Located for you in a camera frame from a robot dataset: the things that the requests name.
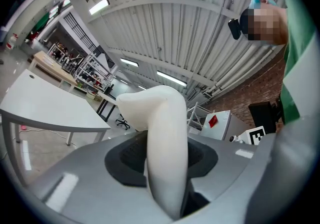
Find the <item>ceiling light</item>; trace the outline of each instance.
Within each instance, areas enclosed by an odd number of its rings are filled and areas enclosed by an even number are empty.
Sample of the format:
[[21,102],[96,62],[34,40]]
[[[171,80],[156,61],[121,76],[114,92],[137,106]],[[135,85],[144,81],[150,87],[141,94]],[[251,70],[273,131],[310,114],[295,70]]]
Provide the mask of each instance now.
[[57,6],[55,6],[54,8],[52,8],[51,10],[50,10],[50,14],[51,13],[53,13],[53,12],[55,12],[55,11],[57,11],[58,10],[58,8],[59,8],[59,6],[57,5]]
[[102,0],[89,9],[90,14],[98,12],[100,9],[110,5],[109,0]]
[[123,58],[120,58],[122,62],[125,62],[125,63],[128,63],[128,64],[131,64],[133,66],[136,66],[136,67],[139,67],[139,64],[137,62],[132,62],[132,61],[129,61],[127,59],[123,59]]
[[63,3],[62,6],[66,6],[66,5],[68,5],[69,3],[70,3],[70,0],[64,0],[64,3]]
[[184,86],[184,87],[187,86],[187,84],[186,84],[185,82],[183,82],[183,81],[181,81],[181,80],[179,80],[179,79],[177,79],[177,78],[171,77],[171,76],[169,76],[169,75],[167,75],[167,74],[165,74],[165,73],[163,73],[163,72],[161,72],[161,71],[157,71],[156,73],[157,73],[159,76],[164,77],[164,78],[167,78],[167,79],[169,79],[169,80],[171,80],[171,81],[173,81],[173,82],[175,82],[175,83],[178,83],[178,84],[181,85],[181,86]]
[[51,14],[49,15],[49,19],[52,18],[57,12],[58,12],[58,10],[56,10],[56,11],[53,12],[53,13],[51,13]]

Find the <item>table leg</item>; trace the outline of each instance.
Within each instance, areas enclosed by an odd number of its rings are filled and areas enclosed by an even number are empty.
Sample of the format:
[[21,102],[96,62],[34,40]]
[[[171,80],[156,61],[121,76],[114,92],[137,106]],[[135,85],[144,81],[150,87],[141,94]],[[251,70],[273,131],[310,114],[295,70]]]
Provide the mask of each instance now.
[[3,137],[4,137],[5,147],[7,150],[7,155],[9,156],[13,170],[17,178],[21,182],[21,184],[25,186],[26,182],[19,169],[19,165],[15,156],[15,149],[12,142],[12,135],[11,135],[11,128],[10,128],[10,121],[4,116],[2,116],[2,130],[3,130]]
[[108,118],[110,117],[110,115],[111,115],[111,113],[114,111],[114,108],[115,108],[116,106],[114,105],[114,106],[112,106],[112,108],[111,108],[111,110],[110,110],[110,112],[109,112],[109,114],[107,115],[107,117],[105,118],[105,122],[106,121],[108,121]]
[[32,62],[31,62],[31,64],[29,65],[28,70],[29,70],[29,71],[32,71],[32,70],[33,70],[33,68],[35,68],[35,66],[37,65],[36,63],[37,63],[36,59],[35,59],[35,58],[33,58],[33,60],[32,60]]
[[95,139],[94,139],[94,143],[102,141],[102,139],[103,139],[103,137],[105,136],[105,134],[106,134],[106,131],[104,131],[104,132],[99,132],[99,133],[96,135]]
[[100,113],[99,113],[99,112],[100,112],[100,109],[101,109],[101,108],[102,108],[102,106],[105,104],[105,101],[106,101],[105,99],[103,99],[103,100],[102,100],[102,102],[101,102],[101,104],[100,104],[100,106],[99,106],[98,110],[96,111],[96,113],[97,113],[97,114],[100,114]]
[[14,124],[15,141],[20,142],[19,124]]
[[104,102],[104,106],[102,106],[102,109],[100,110],[99,115],[102,115],[102,112],[104,111],[104,108],[106,107],[107,104],[108,104],[108,101],[106,100],[106,101]]
[[49,49],[49,51],[47,52],[47,55],[49,55],[50,54],[50,52],[51,52],[51,50],[54,48],[54,44],[52,45],[52,47]]
[[70,145],[71,144],[71,140],[72,140],[72,136],[74,135],[74,133],[73,132],[70,132],[69,134],[68,134],[68,137],[67,137],[67,139],[66,139],[66,144],[67,145]]
[[61,62],[61,60],[64,58],[64,56],[65,56],[66,54],[62,54],[62,56],[60,57],[60,59],[59,59],[59,61],[58,61],[58,63],[60,63]]
[[74,88],[75,88],[74,85],[71,85],[68,92],[71,93]]
[[62,84],[64,83],[64,80],[62,79],[61,81],[60,81],[60,84],[59,84],[59,88],[61,88],[61,86],[62,86]]

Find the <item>black chair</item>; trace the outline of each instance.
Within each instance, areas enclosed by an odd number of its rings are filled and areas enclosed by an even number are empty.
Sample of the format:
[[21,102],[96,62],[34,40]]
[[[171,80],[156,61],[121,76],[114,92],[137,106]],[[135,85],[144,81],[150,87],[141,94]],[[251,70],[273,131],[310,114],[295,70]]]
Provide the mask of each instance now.
[[130,125],[128,125],[127,121],[124,119],[124,117],[120,114],[120,116],[122,117],[122,120],[116,119],[115,121],[119,121],[119,123],[117,123],[118,125],[124,125],[125,129],[128,130],[130,128]]

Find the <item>gray floor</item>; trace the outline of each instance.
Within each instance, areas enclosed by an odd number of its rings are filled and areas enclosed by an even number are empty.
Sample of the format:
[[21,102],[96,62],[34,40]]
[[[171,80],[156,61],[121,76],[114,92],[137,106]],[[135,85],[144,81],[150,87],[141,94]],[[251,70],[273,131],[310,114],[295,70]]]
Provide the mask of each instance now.
[[[0,52],[0,59],[4,61],[4,65],[0,65],[0,101],[2,101],[6,92],[10,89],[10,86],[13,84],[16,78],[29,66],[29,63],[27,62],[28,54],[26,54],[24,51],[22,51],[21,49],[15,49],[10,53],[7,51]],[[55,86],[59,85],[59,81],[56,81],[39,69],[36,68],[33,72],[49,83]],[[69,85],[67,83],[65,83],[62,87],[63,90],[68,90],[68,88]],[[100,102],[87,98],[86,95],[82,93],[82,91],[74,89],[72,91],[72,94],[86,99],[94,110],[97,110],[100,105]],[[107,104],[103,111],[104,116],[108,114],[111,107],[112,105]],[[106,132],[103,140],[108,140],[119,135],[135,132],[135,129],[133,128],[130,128],[126,131],[124,128],[117,126],[115,120],[119,117],[119,110],[118,108],[115,108],[107,122],[110,125],[111,129]],[[20,132],[21,140],[27,141],[28,152],[23,152],[22,143],[18,144],[13,141],[16,147],[16,157],[20,159],[20,167],[22,172],[24,173],[27,183],[32,182],[49,167],[64,158],[73,150],[93,143],[96,136],[96,133],[74,133],[72,144],[70,146],[67,146],[65,139],[68,135],[67,132],[38,130],[39,129],[37,128],[27,127],[27,132]],[[7,152],[3,143],[3,133],[1,125],[0,149],[2,161],[5,163],[9,163],[9,158],[7,156]],[[28,166],[28,163],[26,163],[26,159],[30,160],[30,166]]]

